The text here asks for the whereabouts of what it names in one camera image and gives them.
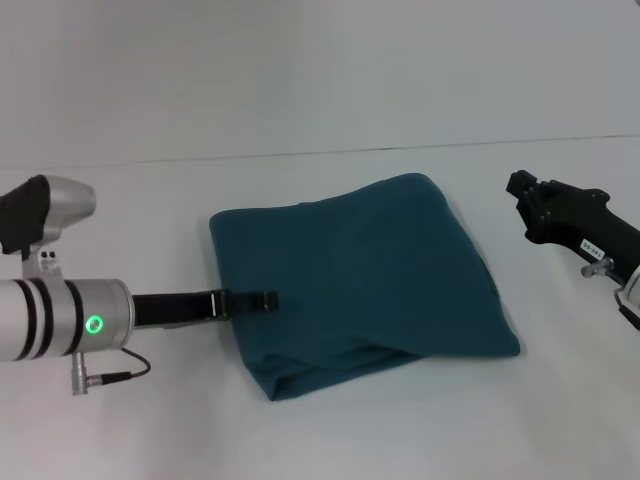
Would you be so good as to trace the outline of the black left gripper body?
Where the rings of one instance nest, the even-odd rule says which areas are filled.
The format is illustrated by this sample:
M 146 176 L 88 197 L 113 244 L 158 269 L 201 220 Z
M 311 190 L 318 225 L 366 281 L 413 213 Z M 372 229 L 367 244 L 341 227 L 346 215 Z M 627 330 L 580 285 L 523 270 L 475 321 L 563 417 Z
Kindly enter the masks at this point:
M 228 290 L 134 295 L 134 328 L 171 329 L 225 321 L 229 316 L 227 303 L 230 295 Z

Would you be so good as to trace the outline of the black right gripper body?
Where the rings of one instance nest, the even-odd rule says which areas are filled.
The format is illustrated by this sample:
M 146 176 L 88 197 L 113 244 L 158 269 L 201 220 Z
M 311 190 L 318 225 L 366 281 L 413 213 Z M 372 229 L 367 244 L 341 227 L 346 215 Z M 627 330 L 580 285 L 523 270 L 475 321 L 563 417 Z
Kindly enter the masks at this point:
M 636 270 L 639 230 L 608 209 L 610 197 L 606 192 L 554 180 L 543 182 L 549 185 L 552 196 L 536 201 L 540 222 L 534 234 L 525 234 L 529 241 L 564 246 L 590 262 L 607 256 L 613 261 L 615 273 Z

